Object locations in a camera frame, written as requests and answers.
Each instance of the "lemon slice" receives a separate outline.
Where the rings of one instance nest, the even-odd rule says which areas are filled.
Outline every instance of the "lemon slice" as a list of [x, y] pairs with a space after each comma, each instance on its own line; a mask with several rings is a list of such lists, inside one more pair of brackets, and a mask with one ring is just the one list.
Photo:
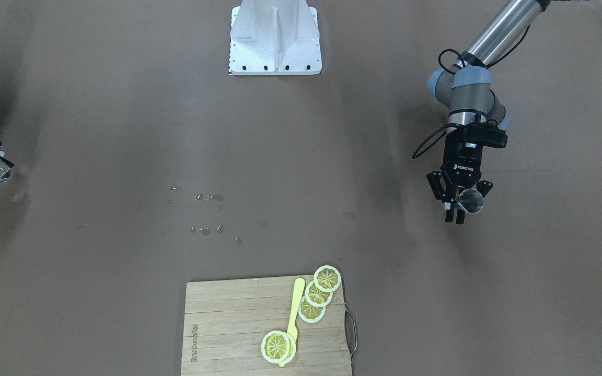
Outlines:
[[267, 362], [279, 364], [289, 356], [292, 350], [291, 342], [287, 333], [270, 331], [264, 336], [263, 340], [261, 340], [261, 356], [266, 359]]
[[317, 323], [322, 320], [322, 317], [325, 316], [327, 312], [327, 307], [318, 308], [314, 305], [310, 305], [306, 298], [301, 300], [301, 305], [299, 306], [299, 317], [301, 320], [305, 321], [308, 324]]
[[341, 273], [333, 266], [320, 266], [315, 271], [312, 281], [320, 291], [334, 292], [341, 285]]
[[287, 339], [290, 340], [290, 354], [287, 355], [287, 357], [285, 359], [283, 359], [282, 361], [278, 362], [278, 365], [280, 367], [284, 367], [287, 363], [291, 362], [292, 359], [294, 359], [294, 356], [296, 356], [296, 341], [294, 340], [294, 338], [292, 338], [292, 336], [289, 335], [289, 333], [283, 333], [285, 336], [287, 336]]
[[315, 283], [308, 283], [308, 286], [306, 286], [306, 295], [304, 297], [311, 306], [322, 308], [329, 304], [333, 296], [334, 293], [320, 290]]

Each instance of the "black cable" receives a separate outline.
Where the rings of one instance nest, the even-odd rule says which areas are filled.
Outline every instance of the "black cable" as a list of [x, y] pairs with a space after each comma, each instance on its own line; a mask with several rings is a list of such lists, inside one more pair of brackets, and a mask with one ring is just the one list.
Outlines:
[[432, 133], [424, 141], [422, 141], [422, 143], [420, 143], [420, 145], [418, 146], [418, 149], [415, 150], [415, 152], [413, 153], [413, 159], [420, 158], [422, 155], [424, 155], [424, 153], [427, 152], [427, 150], [429, 150], [430, 148], [432, 148], [433, 145], [437, 144], [438, 141], [440, 141], [445, 135], [447, 135], [447, 133], [444, 133], [444, 134], [440, 135], [440, 137], [438, 137], [437, 139], [435, 139], [435, 141], [433, 141], [425, 150], [423, 150], [422, 152], [420, 152], [420, 149], [423, 148], [424, 145], [426, 145], [426, 143], [428, 143], [429, 140], [431, 140], [433, 138], [433, 136], [437, 135], [438, 133], [441, 133], [445, 129], [448, 129], [448, 128], [460, 128], [462, 126], [463, 125], [460, 125], [460, 124], [445, 124], [444, 126], [441, 126], [440, 128], [438, 128], [434, 133]]
[[443, 62], [441, 60], [441, 57], [443, 57], [445, 52], [454, 52], [454, 54], [457, 55], [457, 58], [459, 60], [461, 60], [461, 63], [464, 65], [464, 67], [466, 67], [466, 60], [464, 60], [463, 57], [461, 57], [461, 53], [459, 53], [457, 50], [452, 50], [451, 48], [448, 48], [447, 50], [443, 50], [440, 54], [438, 54], [438, 65], [440, 65], [440, 67], [447, 73], [449, 74], [454, 74], [454, 72], [450, 71], [449, 69], [447, 69], [447, 67], [445, 67], [443, 65]]
[[518, 45], [520, 45], [520, 43], [522, 43], [524, 41], [524, 38], [526, 37], [526, 34], [528, 33], [528, 29], [531, 27], [531, 25], [526, 27], [526, 30], [524, 31], [524, 33], [522, 34], [522, 37], [520, 38], [520, 40], [516, 43], [516, 45], [512, 46], [511, 50], [509, 50], [508, 52], [506, 52], [505, 55], [502, 55], [501, 57], [499, 57], [498, 60], [496, 60], [495, 62], [493, 62], [492, 64], [489, 64], [487, 66], [487, 68], [493, 67], [496, 64], [498, 64], [501, 60], [505, 59], [506, 57], [508, 57], [508, 55], [511, 54], [511, 52], [514, 51], [515, 48], [517, 48]]

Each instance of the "wooden cutting board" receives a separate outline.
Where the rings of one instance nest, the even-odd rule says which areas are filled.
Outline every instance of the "wooden cutting board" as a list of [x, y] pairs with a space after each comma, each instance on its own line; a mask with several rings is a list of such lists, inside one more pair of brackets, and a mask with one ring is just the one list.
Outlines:
[[[318, 323], [296, 319], [298, 350], [284, 368], [261, 356], [266, 333], [287, 329], [298, 277], [188, 283], [181, 374], [352, 376], [342, 287]], [[301, 277], [312, 281], [312, 276]]]

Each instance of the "gray table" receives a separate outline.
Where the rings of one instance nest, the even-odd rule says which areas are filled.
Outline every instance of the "gray table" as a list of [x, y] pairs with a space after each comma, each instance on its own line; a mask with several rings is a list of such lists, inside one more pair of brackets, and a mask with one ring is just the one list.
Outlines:
[[355, 374], [602, 374], [602, 0], [552, 3], [492, 69], [482, 213], [445, 224], [442, 147], [410, 160], [438, 52], [503, 3], [316, 0], [322, 74], [236, 78], [237, 0], [1, 1], [0, 374], [177, 376], [188, 281], [324, 263]]

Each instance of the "white stand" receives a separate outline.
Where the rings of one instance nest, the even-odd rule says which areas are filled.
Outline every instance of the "white stand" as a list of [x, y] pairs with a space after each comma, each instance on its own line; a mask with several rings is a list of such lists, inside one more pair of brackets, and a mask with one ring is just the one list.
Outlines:
[[322, 71], [317, 10], [306, 0], [243, 0], [231, 11], [229, 73], [234, 76]]

